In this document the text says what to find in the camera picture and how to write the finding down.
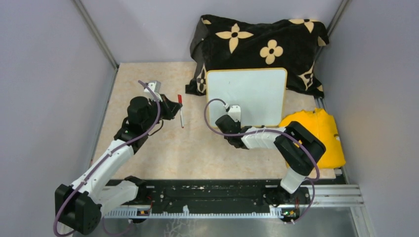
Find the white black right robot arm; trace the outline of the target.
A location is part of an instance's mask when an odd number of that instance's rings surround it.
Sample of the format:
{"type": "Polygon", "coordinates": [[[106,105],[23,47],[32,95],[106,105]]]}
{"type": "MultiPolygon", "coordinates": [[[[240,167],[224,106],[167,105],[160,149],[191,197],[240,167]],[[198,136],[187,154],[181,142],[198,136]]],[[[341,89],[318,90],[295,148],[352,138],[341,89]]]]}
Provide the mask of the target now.
{"type": "Polygon", "coordinates": [[[292,203],[298,195],[297,189],[326,152],[326,146],[301,123],[291,121],[278,128],[242,127],[229,115],[215,122],[228,143],[237,149],[278,150],[289,165],[281,180],[278,197],[283,203],[292,203]]]}

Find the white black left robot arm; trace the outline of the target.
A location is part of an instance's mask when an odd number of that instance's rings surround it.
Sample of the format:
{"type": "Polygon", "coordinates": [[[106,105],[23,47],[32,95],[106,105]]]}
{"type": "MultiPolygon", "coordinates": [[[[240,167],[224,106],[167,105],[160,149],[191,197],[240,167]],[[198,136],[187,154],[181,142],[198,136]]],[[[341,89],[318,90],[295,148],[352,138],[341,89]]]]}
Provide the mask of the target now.
{"type": "Polygon", "coordinates": [[[121,128],[103,155],[70,185],[61,184],[54,194],[54,233],[58,223],[70,227],[69,234],[92,233],[113,209],[129,203],[152,205],[146,181],[128,176],[115,186],[108,182],[119,168],[144,145],[150,131],[163,120],[172,120],[182,108],[181,96],[173,102],[163,94],[157,100],[143,96],[131,99],[121,128]]]}

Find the yellow framed whiteboard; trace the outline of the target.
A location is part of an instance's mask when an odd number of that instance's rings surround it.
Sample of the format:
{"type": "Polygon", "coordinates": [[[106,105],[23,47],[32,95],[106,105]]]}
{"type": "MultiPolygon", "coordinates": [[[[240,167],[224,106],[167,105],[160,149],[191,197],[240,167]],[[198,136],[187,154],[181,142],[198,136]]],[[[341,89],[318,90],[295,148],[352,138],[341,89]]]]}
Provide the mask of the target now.
{"type": "Polygon", "coordinates": [[[226,114],[226,103],[241,108],[242,126],[278,126],[283,117],[287,76],[284,68],[208,71],[210,125],[215,127],[215,121],[226,114]]]}

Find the white red capped marker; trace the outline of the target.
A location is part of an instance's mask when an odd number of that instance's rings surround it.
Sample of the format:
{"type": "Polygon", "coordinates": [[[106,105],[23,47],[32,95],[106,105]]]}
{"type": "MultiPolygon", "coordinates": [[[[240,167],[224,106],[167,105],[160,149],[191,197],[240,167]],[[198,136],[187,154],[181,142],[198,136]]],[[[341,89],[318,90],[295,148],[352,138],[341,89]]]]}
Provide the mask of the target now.
{"type": "Polygon", "coordinates": [[[180,104],[179,115],[180,115],[181,128],[184,128],[185,124],[184,124],[183,110],[182,110],[182,107],[183,107],[182,95],[178,94],[177,97],[178,97],[178,102],[180,104]]]}

